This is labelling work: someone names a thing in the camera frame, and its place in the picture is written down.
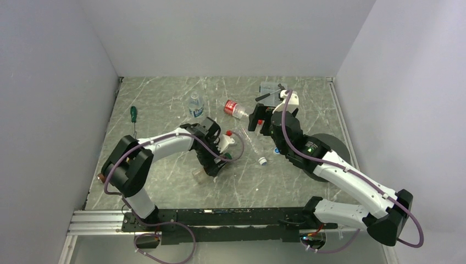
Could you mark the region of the blue label water bottle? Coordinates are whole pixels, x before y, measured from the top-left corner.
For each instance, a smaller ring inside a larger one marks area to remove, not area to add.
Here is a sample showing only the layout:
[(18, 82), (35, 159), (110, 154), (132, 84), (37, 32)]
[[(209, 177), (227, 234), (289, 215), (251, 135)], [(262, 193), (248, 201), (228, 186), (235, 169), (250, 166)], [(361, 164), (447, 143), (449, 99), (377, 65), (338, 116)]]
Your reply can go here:
[(188, 99), (188, 109), (191, 116), (198, 118), (204, 111), (204, 99), (198, 92), (193, 92)]

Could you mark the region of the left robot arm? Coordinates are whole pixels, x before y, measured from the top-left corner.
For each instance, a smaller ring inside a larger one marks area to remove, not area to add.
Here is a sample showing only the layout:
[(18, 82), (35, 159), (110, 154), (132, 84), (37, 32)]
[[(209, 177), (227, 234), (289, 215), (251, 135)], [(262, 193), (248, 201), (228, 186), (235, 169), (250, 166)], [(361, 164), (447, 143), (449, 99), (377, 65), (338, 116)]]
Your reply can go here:
[(202, 123), (182, 124), (169, 133), (151, 138), (124, 136), (101, 169), (104, 191), (108, 194), (107, 187), (115, 187), (115, 194), (120, 195), (136, 214), (136, 224), (150, 231), (160, 221), (159, 209), (145, 189), (152, 163), (178, 152), (194, 151), (201, 171), (216, 177), (232, 159), (226, 150), (234, 143), (235, 140), (229, 134), (223, 134), (219, 124), (211, 118)]

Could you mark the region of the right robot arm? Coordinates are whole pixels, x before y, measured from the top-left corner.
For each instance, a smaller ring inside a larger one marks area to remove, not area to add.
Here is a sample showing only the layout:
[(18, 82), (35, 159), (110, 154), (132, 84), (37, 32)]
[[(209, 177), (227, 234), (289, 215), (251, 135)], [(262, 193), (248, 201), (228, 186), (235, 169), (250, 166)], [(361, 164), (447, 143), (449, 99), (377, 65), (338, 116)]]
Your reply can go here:
[(359, 202), (351, 205), (313, 196), (302, 211), (304, 224), (309, 228), (342, 224), (367, 231), (381, 244), (395, 246), (401, 241), (413, 195), (405, 189), (387, 188), (356, 170), (328, 144), (304, 134), (296, 114), (283, 114), (258, 103), (249, 114), (248, 130), (254, 131), (262, 120), (260, 133), (270, 136), (289, 162), (315, 180), (333, 183)]

